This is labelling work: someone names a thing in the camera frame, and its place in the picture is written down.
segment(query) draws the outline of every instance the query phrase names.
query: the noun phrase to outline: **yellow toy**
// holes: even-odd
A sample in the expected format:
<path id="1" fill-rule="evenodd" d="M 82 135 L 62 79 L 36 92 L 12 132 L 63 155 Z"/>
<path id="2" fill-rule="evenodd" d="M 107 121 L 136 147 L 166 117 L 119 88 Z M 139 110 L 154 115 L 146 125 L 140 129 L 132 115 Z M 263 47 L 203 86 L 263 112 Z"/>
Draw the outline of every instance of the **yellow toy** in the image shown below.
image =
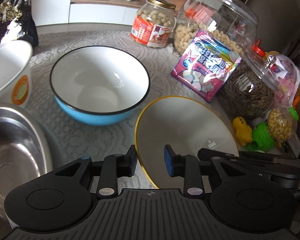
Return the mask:
<path id="1" fill-rule="evenodd" d="M 252 142 L 252 129 L 241 116 L 233 119 L 232 126 L 235 137 L 241 146 L 245 146 L 247 143 Z"/>

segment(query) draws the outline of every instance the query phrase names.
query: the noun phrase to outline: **green bottle cap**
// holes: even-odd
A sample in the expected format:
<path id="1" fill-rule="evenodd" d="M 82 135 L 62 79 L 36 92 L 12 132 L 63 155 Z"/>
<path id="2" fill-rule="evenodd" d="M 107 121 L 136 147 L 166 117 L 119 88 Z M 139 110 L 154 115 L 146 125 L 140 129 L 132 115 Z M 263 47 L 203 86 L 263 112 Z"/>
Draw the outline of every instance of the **green bottle cap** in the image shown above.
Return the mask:
<path id="1" fill-rule="evenodd" d="M 268 152 L 275 147 L 275 141 L 268 133 L 265 122 L 258 124 L 255 130 L 252 131 L 252 139 L 253 142 L 246 146 L 249 151 Z"/>
<path id="2" fill-rule="evenodd" d="M 292 115 L 292 117 L 293 117 L 294 120 L 296 120 L 296 121 L 299 120 L 299 115 L 298 115 L 297 111 L 293 107 L 289 108 L 289 112 Z"/>

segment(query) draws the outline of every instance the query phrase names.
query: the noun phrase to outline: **glass knob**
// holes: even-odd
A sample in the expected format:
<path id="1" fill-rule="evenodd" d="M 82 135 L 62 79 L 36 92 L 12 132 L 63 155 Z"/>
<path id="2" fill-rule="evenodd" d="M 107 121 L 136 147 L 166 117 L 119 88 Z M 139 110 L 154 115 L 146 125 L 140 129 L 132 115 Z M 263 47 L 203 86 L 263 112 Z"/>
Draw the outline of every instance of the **glass knob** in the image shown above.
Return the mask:
<path id="1" fill-rule="evenodd" d="M 269 55 L 269 56 L 268 56 L 268 61 L 269 61 L 271 64 L 274 64 L 274 63 L 277 61 L 277 58 L 275 57 L 275 55 Z"/>

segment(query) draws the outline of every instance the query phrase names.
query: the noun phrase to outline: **black snack bag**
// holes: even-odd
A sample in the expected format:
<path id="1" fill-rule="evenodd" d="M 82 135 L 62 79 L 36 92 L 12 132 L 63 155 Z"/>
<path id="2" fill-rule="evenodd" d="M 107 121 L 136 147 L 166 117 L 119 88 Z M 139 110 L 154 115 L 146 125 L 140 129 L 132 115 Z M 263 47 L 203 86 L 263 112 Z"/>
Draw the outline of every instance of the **black snack bag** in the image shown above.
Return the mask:
<path id="1" fill-rule="evenodd" d="M 31 16 L 31 0 L 0 0 L 0 44 L 24 40 L 38 46 L 38 34 Z"/>

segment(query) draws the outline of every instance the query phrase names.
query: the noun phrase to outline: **black gripper base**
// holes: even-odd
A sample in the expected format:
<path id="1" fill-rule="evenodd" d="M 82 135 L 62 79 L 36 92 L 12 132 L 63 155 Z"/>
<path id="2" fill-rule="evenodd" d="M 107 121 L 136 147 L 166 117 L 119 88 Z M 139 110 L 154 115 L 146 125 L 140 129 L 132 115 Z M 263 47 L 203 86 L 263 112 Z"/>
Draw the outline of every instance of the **black gripper base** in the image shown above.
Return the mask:
<path id="1" fill-rule="evenodd" d="M 100 200 L 90 215 L 67 230 L 31 233 L 16 228 L 6 240 L 297 240 L 286 230 L 251 234 L 219 222 L 199 199 L 178 189 L 124 189 Z"/>

